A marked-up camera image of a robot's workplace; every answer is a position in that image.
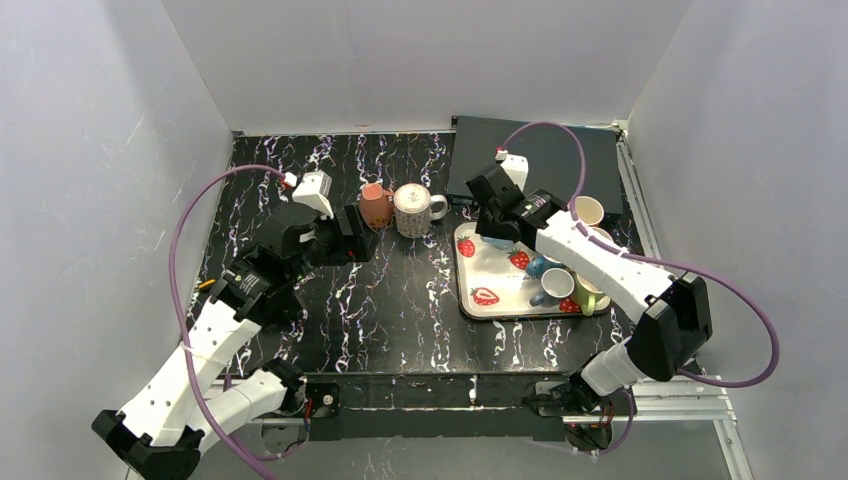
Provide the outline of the brown mug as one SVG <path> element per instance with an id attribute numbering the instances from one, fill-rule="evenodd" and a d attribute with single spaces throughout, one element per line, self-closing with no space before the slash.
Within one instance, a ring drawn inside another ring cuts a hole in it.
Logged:
<path id="1" fill-rule="evenodd" d="M 380 183 L 366 183 L 360 189 L 359 209 L 372 230 L 380 230 L 391 223 L 394 192 L 384 189 Z"/>

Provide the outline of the pink mug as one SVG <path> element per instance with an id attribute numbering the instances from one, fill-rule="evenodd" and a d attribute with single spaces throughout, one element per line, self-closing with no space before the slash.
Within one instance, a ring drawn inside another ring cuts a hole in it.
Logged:
<path id="1" fill-rule="evenodd" d="M 603 205 L 597 199 L 585 195 L 575 199 L 574 212 L 580 221 L 591 227 L 598 226 L 605 216 Z"/>

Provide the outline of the small grey blue mug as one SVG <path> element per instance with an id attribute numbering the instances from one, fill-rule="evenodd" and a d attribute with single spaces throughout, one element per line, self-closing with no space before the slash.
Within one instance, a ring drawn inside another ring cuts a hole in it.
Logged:
<path id="1" fill-rule="evenodd" d="M 553 307 L 569 298 L 575 289 L 572 274 L 564 268 L 546 270 L 540 280 L 541 290 L 530 298 L 532 307 Z"/>

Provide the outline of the yellow mug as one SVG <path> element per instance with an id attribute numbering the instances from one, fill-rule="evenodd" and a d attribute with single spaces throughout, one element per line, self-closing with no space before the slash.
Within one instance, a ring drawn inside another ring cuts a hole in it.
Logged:
<path id="1" fill-rule="evenodd" d="M 607 231 L 605 231 L 605 230 L 603 230 L 603 229 L 601 229 L 601 228 L 599 228 L 599 227 L 592 227 L 592 229 L 593 229 L 593 231 L 594 231 L 595 233 L 597 233 L 598 235 L 600 235 L 600 236 L 602 236 L 603 238 L 607 239 L 609 242 L 614 243 L 614 240 L 613 240 L 612 236 L 611 236 L 611 235 L 610 235 Z"/>

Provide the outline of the light green mug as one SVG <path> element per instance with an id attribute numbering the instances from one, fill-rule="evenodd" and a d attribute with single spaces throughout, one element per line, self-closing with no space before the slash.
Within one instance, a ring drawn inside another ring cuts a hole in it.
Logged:
<path id="1" fill-rule="evenodd" d="M 611 305 L 611 299 L 584 277 L 574 274 L 574 279 L 575 287 L 571 299 L 584 316 L 602 313 Z"/>

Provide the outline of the light blue faceted mug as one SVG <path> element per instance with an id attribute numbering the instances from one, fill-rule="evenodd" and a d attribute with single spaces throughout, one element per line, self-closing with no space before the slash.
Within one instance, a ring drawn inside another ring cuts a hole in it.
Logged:
<path id="1" fill-rule="evenodd" d="M 515 246 L 515 242 L 511 240 L 497 239 L 492 237 L 481 237 L 481 241 L 498 250 L 510 250 Z"/>

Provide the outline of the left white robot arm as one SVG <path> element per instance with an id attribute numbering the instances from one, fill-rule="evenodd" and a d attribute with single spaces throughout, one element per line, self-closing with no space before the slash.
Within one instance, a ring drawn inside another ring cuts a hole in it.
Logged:
<path id="1" fill-rule="evenodd" d="M 157 374 L 93 431 L 143 479 L 187 479 L 220 437 L 194 393 L 205 392 L 262 329 L 299 319 L 295 286 L 309 271 L 368 262 L 377 235 L 348 204 L 331 217 L 285 203 L 254 232 L 212 284 L 199 318 Z"/>

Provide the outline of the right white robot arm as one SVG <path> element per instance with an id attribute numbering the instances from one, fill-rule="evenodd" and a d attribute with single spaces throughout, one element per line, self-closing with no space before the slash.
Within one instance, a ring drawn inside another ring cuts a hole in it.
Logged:
<path id="1" fill-rule="evenodd" d="M 584 226 L 563 200 L 545 190 L 524 194 L 500 165 L 466 184 L 480 207 L 477 233 L 521 242 L 563 263 L 636 325 L 629 338 L 569 377 L 570 400 L 589 405 L 641 379 L 668 381 L 712 336 L 707 285 L 699 275 L 675 276 L 630 257 Z"/>

